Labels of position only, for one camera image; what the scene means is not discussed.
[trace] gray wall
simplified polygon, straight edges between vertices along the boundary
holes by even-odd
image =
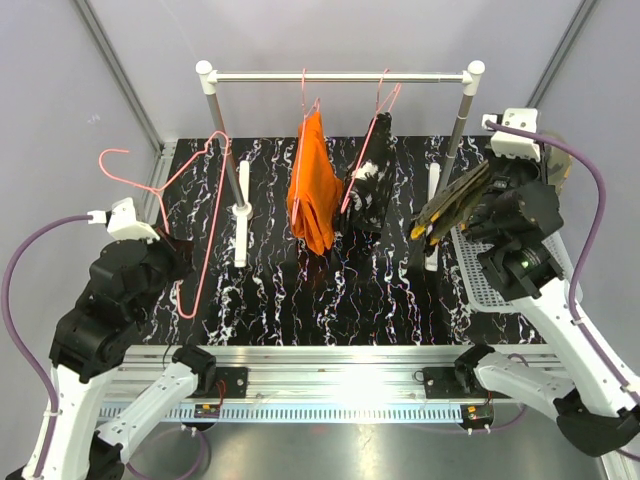
[[[103,177],[98,154],[122,175],[146,180],[153,153],[121,99],[68,0],[0,2],[0,265],[28,234],[52,220],[102,209],[133,193]],[[110,241],[99,226],[66,226],[29,250],[18,265],[11,300],[18,331],[47,361],[58,319],[75,302],[87,269]],[[26,463],[46,394],[36,375],[0,334],[2,408],[0,476]]]
[[[612,346],[640,372],[640,31],[637,1],[600,2],[545,98],[542,125],[561,132],[598,165],[607,210],[584,270],[583,306]],[[562,236],[577,260],[595,209],[586,169],[576,166],[561,198]],[[640,442],[635,451],[640,453]]]
[[[526,103],[578,0],[91,0],[146,111],[165,139],[208,137],[212,122],[194,66],[219,70],[461,71],[487,73],[472,109]],[[364,135],[376,85],[311,84],[327,135]],[[219,88],[232,136],[295,135],[297,84]],[[394,133],[451,133],[455,84],[409,85],[394,107]]]

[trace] clothes hanger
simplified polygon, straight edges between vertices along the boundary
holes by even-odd
[[[298,167],[296,168],[296,191],[293,195],[293,208],[291,209],[291,225],[295,225],[296,224],[296,220],[298,219],[298,208],[300,207],[300,199],[298,198],[298,191],[300,188],[300,164],[302,163],[302,148],[304,147],[304,137],[305,137],[305,131],[306,131],[306,127],[307,127],[307,120],[309,119],[309,117],[314,114],[315,112],[319,112],[320,111],[320,98],[316,97],[315,102],[313,102],[313,105],[311,106],[311,108],[309,109],[309,111],[307,112],[307,105],[306,105],[306,101],[305,101],[305,95],[304,95],[304,80],[305,80],[305,75],[307,74],[307,69],[303,68],[302,69],[302,82],[301,82],[301,87],[302,87],[302,134],[300,135],[300,145],[298,146],[298,151],[296,153],[296,159],[297,159],[297,165]]]
[[[358,169],[360,168],[360,165],[362,164],[362,159],[364,158],[364,152],[367,150],[367,145],[369,145],[369,139],[371,138],[371,133],[373,132],[373,127],[376,124],[376,120],[378,119],[378,114],[382,111],[382,109],[385,107],[385,105],[387,104],[387,102],[391,99],[391,97],[393,96],[393,99],[391,100],[391,104],[389,105],[389,108],[387,109],[387,112],[391,112],[391,109],[393,108],[393,104],[396,103],[396,99],[398,98],[398,94],[400,93],[400,89],[402,88],[402,84],[400,83],[396,83],[395,87],[393,87],[393,90],[391,90],[391,92],[389,93],[389,95],[387,95],[387,98],[384,99],[384,101],[382,102],[382,105],[380,105],[380,88],[382,87],[382,82],[384,81],[384,76],[386,75],[386,73],[389,71],[388,68],[386,68],[384,70],[384,72],[382,72],[382,76],[380,77],[380,81],[378,82],[378,92],[376,94],[376,113],[373,116],[373,121],[371,122],[371,125],[369,126],[369,131],[367,132],[367,137],[364,140],[364,145],[362,146],[362,150],[360,150],[360,157],[358,158],[358,163],[356,164],[356,168],[354,170],[354,175],[351,176],[351,182],[349,183],[349,187],[347,188],[347,192],[344,196],[344,201],[342,202],[342,207],[340,208],[340,213],[344,213],[347,210],[347,206],[349,206],[349,193],[351,193],[351,189],[353,188],[353,184],[356,181],[356,176],[355,176],[355,172],[358,171]]]

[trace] white plastic basket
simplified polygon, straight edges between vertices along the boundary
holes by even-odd
[[[505,302],[502,296],[489,286],[482,273],[482,266],[477,257],[479,253],[489,250],[491,245],[467,242],[457,226],[451,229],[451,237],[471,307],[479,312],[518,313],[511,302]],[[569,259],[567,249],[564,247],[560,233],[554,233],[542,243],[562,267],[565,278],[570,280],[573,275],[573,265]],[[576,299],[578,301],[582,300],[580,285],[578,285],[576,291]]]

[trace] black and white garment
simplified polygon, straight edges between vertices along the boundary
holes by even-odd
[[[396,145],[391,134],[390,113],[378,114],[362,163],[354,175],[358,158],[360,152],[347,170],[344,190],[334,218],[334,229],[342,233],[349,228],[380,233],[396,180]],[[344,214],[340,214],[344,196],[354,176],[355,182],[349,192],[351,200]]]

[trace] robotic arm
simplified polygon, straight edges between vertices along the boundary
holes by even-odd
[[[169,237],[137,218],[132,199],[109,213],[91,212],[116,239],[89,269],[75,307],[56,328],[50,352],[57,414],[49,405],[33,455],[8,480],[117,480],[142,440],[177,403],[214,388],[215,358],[187,346],[162,376],[121,415],[95,431],[98,413],[127,349],[162,290],[192,271],[192,244]],[[53,435],[49,417],[56,415]],[[48,449],[39,476],[40,456]]]
[[[535,109],[508,109],[485,116],[483,125],[491,120],[535,133],[537,117]],[[492,244],[478,256],[489,285],[536,327],[570,380],[529,369],[486,345],[456,361],[456,378],[468,392],[500,392],[542,412],[587,455],[620,448],[640,431],[640,407],[630,396],[640,388],[638,378],[579,305],[580,320],[574,321],[566,297],[569,282],[542,243],[564,223],[558,194],[571,159],[547,144],[500,131],[485,157],[425,205],[411,238],[423,241],[428,254],[460,223],[468,241]],[[621,386],[586,335],[624,372],[629,386]]]

